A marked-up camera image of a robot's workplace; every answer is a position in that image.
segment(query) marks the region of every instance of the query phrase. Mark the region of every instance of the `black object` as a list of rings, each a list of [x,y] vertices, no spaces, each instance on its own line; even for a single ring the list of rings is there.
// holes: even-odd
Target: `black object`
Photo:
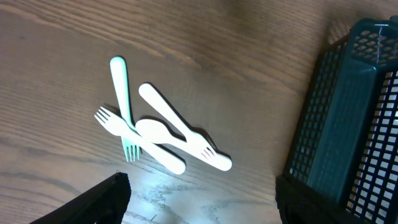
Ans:
[[[130,196],[127,174],[118,172],[31,224],[120,224]]]
[[[359,220],[396,223],[397,70],[395,16],[360,20],[320,54],[280,178]]]

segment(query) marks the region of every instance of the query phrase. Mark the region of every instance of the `plastic basket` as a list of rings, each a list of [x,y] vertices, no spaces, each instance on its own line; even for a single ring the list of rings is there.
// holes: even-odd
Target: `plastic basket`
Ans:
[[[396,223],[398,21],[363,19],[320,54],[284,175],[371,223]]]

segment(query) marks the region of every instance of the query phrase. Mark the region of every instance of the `white plastic spoon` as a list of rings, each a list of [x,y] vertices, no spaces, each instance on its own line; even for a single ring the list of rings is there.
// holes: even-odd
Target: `white plastic spoon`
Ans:
[[[195,149],[195,145],[188,144],[172,136],[167,127],[159,121],[153,119],[139,120],[136,123],[136,130],[144,139],[154,144],[171,144],[219,170],[227,171],[232,167],[230,158],[216,153],[215,157],[208,159],[208,157],[200,153],[200,150]]]

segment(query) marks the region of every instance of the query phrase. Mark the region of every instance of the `plastic fork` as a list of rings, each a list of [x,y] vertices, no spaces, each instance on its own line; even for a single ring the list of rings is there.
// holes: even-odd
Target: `plastic fork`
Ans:
[[[218,154],[209,142],[199,133],[192,131],[174,112],[171,106],[163,99],[160,93],[149,83],[142,84],[138,89],[139,94],[163,117],[170,121],[187,139],[187,143],[197,153],[203,154],[207,159],[213,159]]]
[[[122,118],[106,108],[101,107],[94,117],[111,134],[123,136],[135,142],[174,174],[182,174],[185,171],[184,161],[138,135]]]
[[[121,116],[128,126],[135,131],[136,129],[133,124],[130,108],[129,79],[127,75],[126,62],[122,57],[114,57],[109,64],[111,67],[113,85],[116,91],[116,97],[118,98]],[[121,139],[127,162],[129,162],[127,152],[130,154],[130,161],[135,161],[136,155],[137,160],[139,160],[139,146],[125,137],[122,137]]]

